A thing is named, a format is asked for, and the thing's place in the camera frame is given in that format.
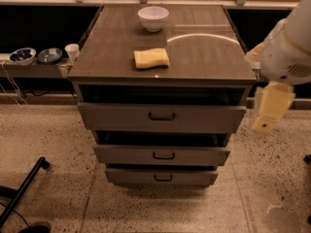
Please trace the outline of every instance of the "sponge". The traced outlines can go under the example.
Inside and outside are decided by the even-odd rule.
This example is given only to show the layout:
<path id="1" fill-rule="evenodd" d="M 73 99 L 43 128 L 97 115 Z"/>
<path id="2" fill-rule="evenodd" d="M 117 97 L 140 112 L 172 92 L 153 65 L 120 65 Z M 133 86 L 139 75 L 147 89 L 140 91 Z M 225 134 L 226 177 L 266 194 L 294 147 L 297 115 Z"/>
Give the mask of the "sponge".
<path id="1" fill-rule="evenodd" d="M 156 66 L 169 66 L 169 59 L 165 49 L 135 50 L 137 69 L 148 69 Z"/>
<path id="2" fill-rule="evenodd" d="M 270 82 L 256 91 L 257 116 L 252 129 L 267 134 L 282 119 L 294 100 L 294 88 L 287 83 Z"/>

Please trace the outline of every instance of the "speckled floor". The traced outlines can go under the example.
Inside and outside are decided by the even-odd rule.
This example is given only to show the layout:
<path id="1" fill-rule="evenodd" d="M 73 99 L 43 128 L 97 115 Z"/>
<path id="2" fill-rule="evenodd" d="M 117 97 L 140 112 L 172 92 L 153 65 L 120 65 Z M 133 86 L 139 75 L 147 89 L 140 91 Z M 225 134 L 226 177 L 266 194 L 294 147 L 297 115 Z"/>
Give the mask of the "speckled floor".
<path id="1" fill-rule="evenodd" d="M 55 233 L 311 232 L 311 165 L 303 161 L 311 153 L 311 111 L 288 112 L 264 137 L 249 131 L 250 118 L 252 111 L 213 186 L 116 186 L 107 183 L 75 106 L 0 105 L 0 184 L 17 188 L 44 156 L 51 168 L 38 173 L 16 209 Z M 12 214 L 2 233 L 24 226 Z"/>

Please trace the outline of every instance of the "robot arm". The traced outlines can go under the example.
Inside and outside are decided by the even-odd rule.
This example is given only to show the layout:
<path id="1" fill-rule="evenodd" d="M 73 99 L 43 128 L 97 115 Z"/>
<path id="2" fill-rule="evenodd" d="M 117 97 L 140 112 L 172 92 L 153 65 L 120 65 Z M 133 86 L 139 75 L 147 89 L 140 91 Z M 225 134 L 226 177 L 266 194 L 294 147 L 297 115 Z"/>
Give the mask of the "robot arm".
<path id="1" fill-rule="evenodd" d="M 259 62 L 262 75 L 270 79 L 256 91 L 256 132 L 269 133 L 283 117 L 294 100 L 293 85 L 311 82 L 310 8 L 311 0 L 302 0 L 246 55 L 248 61 Z"/>

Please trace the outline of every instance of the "small white bowl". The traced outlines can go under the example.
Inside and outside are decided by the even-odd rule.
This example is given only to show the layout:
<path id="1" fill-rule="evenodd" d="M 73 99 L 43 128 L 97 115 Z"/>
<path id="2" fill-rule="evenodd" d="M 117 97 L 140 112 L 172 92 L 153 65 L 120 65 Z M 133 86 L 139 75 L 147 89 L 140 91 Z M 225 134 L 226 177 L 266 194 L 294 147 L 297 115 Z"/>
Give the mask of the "small white bowl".
<path id="1" fill-rule="evenodd" d="M 25 48 L 12 52 L 9 59 L 12 63 L 15 63 L 17 65 L 27 66 L 32 63 L 35 55 L 36 51 L 34 49 Z"/>
<path id="2" fill-rule="evenodd" d="M 146 7 L 138 12 L 141 23 L 150 32 L 160 30 L 168 15 L 169 12 L 166 9 L 158 6 Z"/>

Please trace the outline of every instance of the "brown countertop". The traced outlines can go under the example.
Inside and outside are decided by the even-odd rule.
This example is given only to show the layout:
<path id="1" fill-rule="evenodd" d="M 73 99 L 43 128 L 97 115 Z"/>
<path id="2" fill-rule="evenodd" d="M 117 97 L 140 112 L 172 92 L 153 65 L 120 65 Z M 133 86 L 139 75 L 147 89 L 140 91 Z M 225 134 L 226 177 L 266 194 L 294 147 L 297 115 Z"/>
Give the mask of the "brown countertop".
<path id="1" fill-rule="evenodd" d="M 164 27 L 148 32 L 139 22 L 140 4 L 106 5 L 94 25 L 69 78 L 135 82 L 241 81 L 255 75 L 222 6 L 162 5 L 170 12 Z M 166 48 L 168 68 L 139 71 L 134 50 Z"/>

